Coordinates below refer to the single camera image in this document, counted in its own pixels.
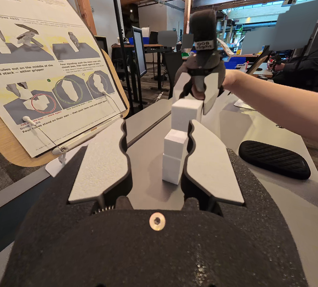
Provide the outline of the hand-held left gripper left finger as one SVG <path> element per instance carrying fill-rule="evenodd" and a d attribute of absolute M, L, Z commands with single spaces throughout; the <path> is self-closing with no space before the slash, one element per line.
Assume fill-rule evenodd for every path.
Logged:
<path fill-rule="evenodd" d="M 114 121 L 89 143 L 68 201 L 96 201 L 100 209 L 115 206 L 117 198 L 132 190 L 132 171 L 127 154 L 124 119 Z"/>

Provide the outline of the person's right forearm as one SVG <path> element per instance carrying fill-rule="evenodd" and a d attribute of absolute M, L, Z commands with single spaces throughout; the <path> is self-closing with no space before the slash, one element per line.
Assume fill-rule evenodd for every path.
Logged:
<path fill-rule="evenodd" d="M 317 92 L 283 86 L 235 71 L 231 91 L 279 126 L 318 140 Z"/>

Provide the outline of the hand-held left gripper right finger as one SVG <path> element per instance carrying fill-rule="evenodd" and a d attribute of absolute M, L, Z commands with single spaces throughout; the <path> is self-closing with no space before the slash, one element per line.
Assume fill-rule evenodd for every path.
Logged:
<path fill-rule="evenodd" d="M 203 211 L 213 211 L 219 202 L 243 206 L 244 198 L 224 143 L 197 120 L 190 120 L 188 137 L 182 171 L 185 200 L 197 199 Z"/>

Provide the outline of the tall standing display screen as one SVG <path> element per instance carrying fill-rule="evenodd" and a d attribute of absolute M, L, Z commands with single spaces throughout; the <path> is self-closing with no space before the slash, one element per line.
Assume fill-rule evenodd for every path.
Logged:
<path fill-rule="evenodd" d="M 133 45 L 134 45 L 138 78 L 141 78 L 143 75 L 147 73 L 142 30 L 134 26 L 132 26 L 131 29 L 132 29 L 132 35 L 133 35 Z"/>

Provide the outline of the black office chair back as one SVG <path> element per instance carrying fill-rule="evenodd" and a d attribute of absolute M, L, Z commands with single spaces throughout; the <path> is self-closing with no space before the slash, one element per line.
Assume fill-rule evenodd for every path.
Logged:
<path fill-rule="evenodd" d="M 173 88 L 174 88 L 176 73 L 183 64 L 182 53 L 181 51 L 165 52 L 163 53 L 163 58 L 164 58 L 166 70 L 168 73 L 169 85 L 170 85 L 168 99 L 171 99 L 173 97 Z"/>

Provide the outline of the white hard foam cube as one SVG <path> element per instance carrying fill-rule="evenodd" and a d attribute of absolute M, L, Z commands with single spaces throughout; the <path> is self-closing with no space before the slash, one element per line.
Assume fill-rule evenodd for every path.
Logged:
<path fill-rule="evenodd" d="M 162 157 L 162 180 L 178 185 L 181 180 L 185 156 L 181 159 L 163 154 Z"/>
<path fill-rule="evenodd" d="M 188 135 L 181 130 L 171 129 L 164 139 L 163 154 L 181 160 L 188 142 Z"/>
<path fill-rule="evenodd" d="M 188 131 L 189 122 L 202 121 L 203 100 L 195 98 L 181 98 L 172 104 L 171 129 Z"/>

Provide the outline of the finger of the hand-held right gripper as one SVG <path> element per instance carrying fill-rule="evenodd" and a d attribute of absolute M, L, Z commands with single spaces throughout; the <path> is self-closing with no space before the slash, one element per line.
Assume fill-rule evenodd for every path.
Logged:
<path fill-rule="evenodd" d="M 211 73 L 204 78 L 205 98 L 203 103 L 203 114 L 207 115 L 212 109 L 218 95 L 218 73 Z"/>
<path fill-rule="evenodd" d="M 192 87 L 191 76 L 186 72 L 181 73 L 178 81 L 176 82 L 176 85 L 173 88 L 173 103 L 175 103 L 177 100 L 180 99 L 180 95 L 184 90 L 184 86 L 188 82 L 190 83 L 190 89 L 191 89 Z"/>

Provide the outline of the white paper sheet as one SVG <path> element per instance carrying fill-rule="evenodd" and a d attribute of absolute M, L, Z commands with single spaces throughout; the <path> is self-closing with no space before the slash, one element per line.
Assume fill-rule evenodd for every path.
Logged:
<path fill-rule="evenodd" d="M 253 107 L 249 106 L 248 104 L 246 104 L 244 101 L 242 101 L 241 99 L 238 99 L 235 103 L 234 106 L 238 107 L 238 108 L 242 108 L 244 110 L 251 110 L 251 111 L 256 111 Z"/>

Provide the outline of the stack of small blue bins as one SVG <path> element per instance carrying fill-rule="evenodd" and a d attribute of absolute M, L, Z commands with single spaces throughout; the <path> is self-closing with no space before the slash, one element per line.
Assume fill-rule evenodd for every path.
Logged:
<path fill-rule="evenodd" d="M 240 68 L 246 62 L 246 57 L 241 55 L 232 55 L 224 62 L 225 68 L 227 70 L 234 70 Z"/>

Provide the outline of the tilted wooden board stand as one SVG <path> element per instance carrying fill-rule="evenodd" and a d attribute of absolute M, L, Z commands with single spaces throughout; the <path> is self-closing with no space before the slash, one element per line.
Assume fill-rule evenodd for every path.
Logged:
<path fill-rule="evenodd" d="M 271 54 L 270 46 L 266 45 L 263 52 L 258 56 L 256 61 L 247 69 L 246 74 L 253 75 L 255 71 L 260 67 L 260 65 L 270 56 Z"/>

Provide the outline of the person's right hand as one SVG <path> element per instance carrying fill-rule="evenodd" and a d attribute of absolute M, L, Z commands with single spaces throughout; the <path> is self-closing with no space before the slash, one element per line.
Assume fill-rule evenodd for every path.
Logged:
<path fill-rule="evenodd" d="M 245 74 L 239 70 L 226 70 L 225 79 L 223 81 L 223 88 L 237 95 L 238 93 L 236 91 L 238 89 L 238 84 L 240 80 L 244 77 L 244 75 Z M 195 97 L 198 100 L 204 100 L 205 99 L 204 91 L 198 91 L 194 83 L 194 78 L 192 79 L 192 82 L 193 84 L 191 88 L 191 93 L 193 97 Z"/>

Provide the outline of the thin black pole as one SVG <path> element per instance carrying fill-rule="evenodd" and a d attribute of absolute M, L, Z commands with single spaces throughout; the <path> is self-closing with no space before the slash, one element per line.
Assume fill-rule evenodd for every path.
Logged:
<path fill-rule="evenodd" d="M 127 59 L 126 59 L 126 54 L 125 54 L 124 40 L 123 40 L 123 35 L 122 35 L 118 0 L 113 0 L 113 5 L 114 5 L 115 16 L 116 16 L 118 35 L 119 35 L 119 40 L 120 40 L 120 48 L 121 48 L 121 54 L 122 54 L 122 60 L 123 60 L 123 67 L 124 67 L 126 85 L 127 85 L 127 90 L 128 90 L 128 96 L 129 96 L 130 110 L 128 113 L 128 117 L 131 117 L 132 115 L 134 115 L 134 106 L 133 106 L 132 91 L 131 91 L 130 80 L 129 80 L 129 72 L 128 72 L 128 67 L 127 67 Z"/>

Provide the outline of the wooden background desk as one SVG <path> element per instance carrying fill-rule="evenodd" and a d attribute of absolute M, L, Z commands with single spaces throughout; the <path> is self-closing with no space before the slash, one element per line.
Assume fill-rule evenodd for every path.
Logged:
<path fill-rule="evenodd" d="M 121 46 L 119 44 L 113 44 L 111 46 L 112 48 L 112 61 L 122 59 L 121 57 Z M 130 75 L 130 82 L 131 82 L 131 89 L 134 100 L 137 100 L 137 88 L 141 88 L 141 82 L 140 78 L 141 75 L 138 74 L 136 61 L 134 59 L 134 45 L 131 44 L 125 44 L 125 55 L 127 58 L 127 67 L 129 69 L 129 75 Z M 161 75 L 161 60 L 164 58 L 164 53 L 170 53 L 172 52 L 172 48 L 164 47 L 159 44 L 145 44 L 144 45 L 144 52 L 145 54 L 152 53 L 157 54 L 157 75 L 154 76 L 154 80 L 158 80 L 158 76 Z M 161 75 L 161 83 L 166 81 L 168 79 L 168 74 Z"/>

